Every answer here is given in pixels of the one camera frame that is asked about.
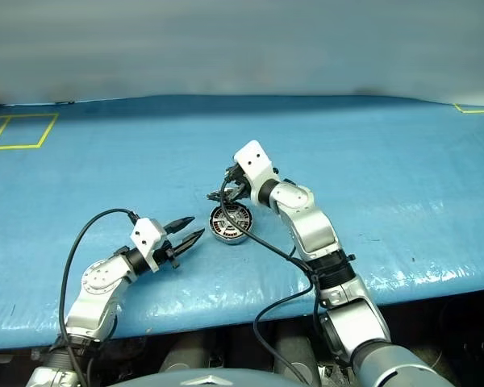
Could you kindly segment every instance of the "white wall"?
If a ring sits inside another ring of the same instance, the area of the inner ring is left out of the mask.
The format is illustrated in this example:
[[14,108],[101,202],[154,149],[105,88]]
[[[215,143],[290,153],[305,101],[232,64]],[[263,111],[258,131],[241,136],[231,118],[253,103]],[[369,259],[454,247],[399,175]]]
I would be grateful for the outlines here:
[[484,105],[484,0],[0,0],[0,102],[363,93]]

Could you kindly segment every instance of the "blue tabletop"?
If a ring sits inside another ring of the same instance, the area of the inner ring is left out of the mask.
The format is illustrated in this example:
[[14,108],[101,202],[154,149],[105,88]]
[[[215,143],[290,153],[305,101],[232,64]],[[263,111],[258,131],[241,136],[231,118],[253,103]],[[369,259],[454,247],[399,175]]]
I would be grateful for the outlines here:
[[[282,177],[313,190],[378,304],[484,289],[484,114],[379,97],[0,107],[0,348],[54,340],[65,258],[91,216],[122,206],[162,223],[194,215],[191,230],[207,227],[215,204],[205,195],[251,139]],[[252,210],[255,233],[289,250],[279,219]],[[119,214],[91,228],[68,303],[86,267],[129,244],[130,233]],[[228,246],[207,232],[180,268],[127,291],[116,336],[245,323],[306,286],[253,241]],[[310,313],[312,300],[271,317]]]

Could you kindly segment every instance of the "circular metal object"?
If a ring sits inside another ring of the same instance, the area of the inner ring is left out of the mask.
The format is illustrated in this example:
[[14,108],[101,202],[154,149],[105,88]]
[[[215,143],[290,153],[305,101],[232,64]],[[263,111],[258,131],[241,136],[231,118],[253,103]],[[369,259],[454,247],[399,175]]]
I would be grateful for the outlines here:
[[[239,226],[246,231],[251,231],[252,215],[248,207],[233,202],[226,205],[226,210]],[[210,229],[215,238],[227,244],[238,244],[247,238],[242,231],[234,228],[228,222],[220,206],[214,208],[210,214]]]

